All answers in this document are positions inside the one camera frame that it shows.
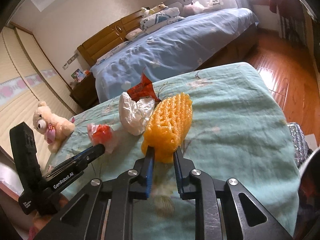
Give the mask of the person's left hand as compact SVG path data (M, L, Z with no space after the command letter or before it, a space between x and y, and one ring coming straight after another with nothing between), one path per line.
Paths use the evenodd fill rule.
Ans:
M60 194L59 206L62 208L68 203L68 199ZM39 231L41 231L53 218L53 215L40 215L38 212L33 217L33 226L29 229L28 240L33 240Z

